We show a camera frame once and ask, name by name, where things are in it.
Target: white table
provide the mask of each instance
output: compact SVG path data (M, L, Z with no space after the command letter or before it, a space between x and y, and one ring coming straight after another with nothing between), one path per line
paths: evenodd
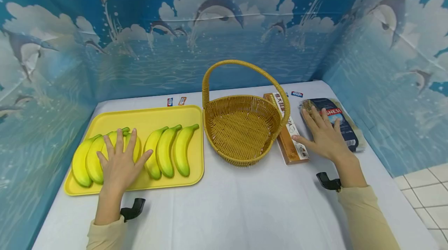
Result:
M303 99L336 98L321 81L283 88L289 94L303 92ZM212 91L210 99L274 91L272 86ZM201 93L109 100L98 104L92 118L103 112L162 107L169 97L177 103L182 96L187 105L202 105ZM298 111L303 99L289 96L292 118L309 138ZM336 192L322 188L315 176L326 171L330 178L337 177L330 161L311 154L306 164L286 166L276 142L258 164L236 168L215 153L205 135L204 141L205 172L198 184L125 193L123 206L132 206L137 197L147 202L143 213L127 223L123 249L352 249ZM357 156L401 249L438 249L371 147ZM97 200L96 195L70 197L61 185L33 249L85 249Z

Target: blue backdrop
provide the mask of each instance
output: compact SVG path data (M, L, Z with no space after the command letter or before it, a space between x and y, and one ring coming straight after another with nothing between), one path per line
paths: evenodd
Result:
M221 59L328 82L392 176L447 162L445 0L0 0L0 249L39 232L98 102ZM242 67L212 89L266 85Z

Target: plastic tray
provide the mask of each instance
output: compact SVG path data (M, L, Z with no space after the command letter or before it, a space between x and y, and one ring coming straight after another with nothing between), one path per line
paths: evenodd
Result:
M159 180L150 178L147 171L142 169L135 182L128 188L128 191L141 189L158 189L168 187L179 187L194 185L201 180L204 175L204 139L201 109L195 105L173 106L163 108L140 109L131 111L106 112L95 117L86 133L85 138L90 138L98 133L105 135L118 128L129 127L136 128L138 137L142 141L142 150L146 139L156 129L165 126L173 127L177 124L182 126L191 126L198 124L199 129L195 130L194 135L188 146L188 162L191 168L190 176L183 177L174 165L174 177L167 178L162 175ZM102 185L93 183L89 188L83 188L78 185L73 177L70 168L67 179L65 180L65 193L71 196L98 194Z

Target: right hand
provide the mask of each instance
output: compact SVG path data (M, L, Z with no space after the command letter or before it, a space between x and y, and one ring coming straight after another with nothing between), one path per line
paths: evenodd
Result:
M337 119L334 127L327 116L327 110L322 108L321 115L313 105L311 114L302 108L302 115L306 125L313 133L314 141L309 141L303 136L293 135L292 139L318 153L330 161L337 161L342 156L354 156L345 144L340 129L340 120Z

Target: black handle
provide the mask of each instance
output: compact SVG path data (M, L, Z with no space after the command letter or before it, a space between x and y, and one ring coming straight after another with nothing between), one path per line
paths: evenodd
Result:
M330 180L326 172L318 173L316 176L322 187L325 189L329 189L331 191L338 191L341 189L341 179L338 178Z
M132 208L122 208L120 210L120 214L123 215L125 223L128 220L137 218L142 213L143 207L145 206L145 201L145 199L137 198L134 200L134 205Z

